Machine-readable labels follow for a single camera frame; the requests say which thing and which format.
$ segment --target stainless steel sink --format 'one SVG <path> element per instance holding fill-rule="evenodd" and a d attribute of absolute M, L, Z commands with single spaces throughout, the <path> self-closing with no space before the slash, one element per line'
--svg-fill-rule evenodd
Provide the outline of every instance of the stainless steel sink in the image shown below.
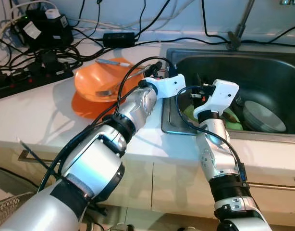
<path fill-rule="evenodd" d="M 286 126 L 281 134 L 229 130 L 231 138 L 295 143 L 295 54 L 169 49 L 167 58 L 177 64 L 187 86 L 195 73 L 209 84 L 217 78 L 235 82 L 243 101 L 255 101 L 270 109 Z M 180 108 L 189 104 L 189 98 L 181 99 Z M 238 107 L 231 107 L 238 117 L 242 115 Z M 168 133 L 197 133 L 178 116 L 174 97 L 163 101 L 161 128 Z"/>

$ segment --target kitchen counter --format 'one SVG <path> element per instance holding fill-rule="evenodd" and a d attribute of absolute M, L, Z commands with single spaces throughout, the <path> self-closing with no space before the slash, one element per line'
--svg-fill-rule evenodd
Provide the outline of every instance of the kitchen counter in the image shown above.
<path fill-rule="evenodd" d="M 224 50 L 224 45 L 199 43 L 152 44 L 114 50 L 101 58 L 124 57 L 136 63 L 149 56 L 166 56 L 173 47 Z M 84 55 L 94 45 L 79 46 Z M 295 52 L 294 48 L 278 46 L 242 46 L 245 51 Z M 74 78 L 62 80 L 33 90 L 0 99 L 0 147 L 17 148 L 16 137 L 36 152 L 58 152 L 69 139 L 91 121 L 75 114 L 71 101 L 75 93 Z M 161 131 L 162 101 L 156 103 L 145 126 L 132 138 L 124 158 L 152 162 L 198 165 L 195 137 L 166 134 Z M 248 171 L 295 177 L 295 144 L 283 142 L 231 140 Z"/>

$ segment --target power adapter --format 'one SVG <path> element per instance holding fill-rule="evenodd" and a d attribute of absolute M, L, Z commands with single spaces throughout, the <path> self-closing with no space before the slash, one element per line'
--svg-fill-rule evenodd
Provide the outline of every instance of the power adapter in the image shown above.
<path fill-rule="evenodd" d="M 127 48 L 135 44 L 135 33 L 105 33 L 103 44 L 110 48 Z"/>

